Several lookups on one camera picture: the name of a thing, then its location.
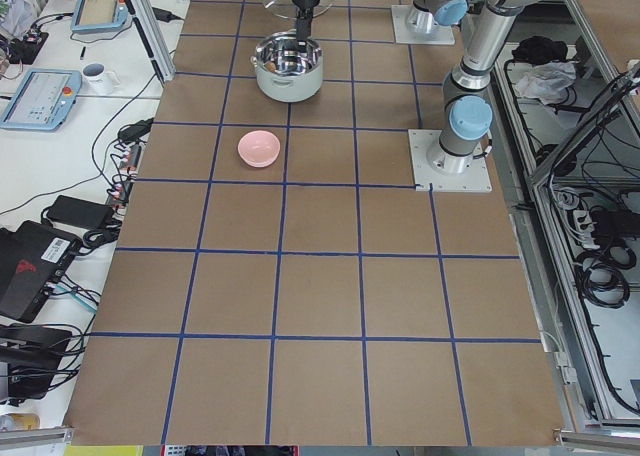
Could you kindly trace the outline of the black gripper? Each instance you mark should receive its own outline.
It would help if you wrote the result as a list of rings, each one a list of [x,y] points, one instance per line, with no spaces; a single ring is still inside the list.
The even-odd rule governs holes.
[[[306,49],[308,39],[311,35],[313,22],[313,10],[320,4],[320,0],[292,0],[298,8],[296,13],[296,41],[298,48]]]

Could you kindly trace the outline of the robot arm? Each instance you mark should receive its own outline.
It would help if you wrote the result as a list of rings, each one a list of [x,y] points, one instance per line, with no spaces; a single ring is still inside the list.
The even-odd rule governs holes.
[[[458,0],[429,1],[440,1],[446,7]],[[463,56],[444,82],[445,127],[426,151],[427,163],[441,174],[461,174],[471,165],[476,145],[493,118],[482,91],[490,83],[490,72],[516,16],[540,0],[481,1],[484,7],[464,44]]]
[[[315,16],[323,14],[333,0],[263,0],[265,9],[281,18],[293,19],[299,36],[309,36]],[[467,0],[413,0],[407,25],[416,31],[429,31],[432,24],[452,26],[468,10]]]

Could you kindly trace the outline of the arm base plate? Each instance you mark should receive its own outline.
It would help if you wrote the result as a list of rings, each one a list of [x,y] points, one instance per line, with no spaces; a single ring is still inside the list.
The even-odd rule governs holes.
[[[471,154],[453,156],[441,148],[440,134],[440,130],[408,131],[415,190],[490,193],[492,184],[481,141],[476,141]]]
[[[395,42],[413,45],[454,45],[451,26],[438,25],[433,15],[413,5],[391,7]]]

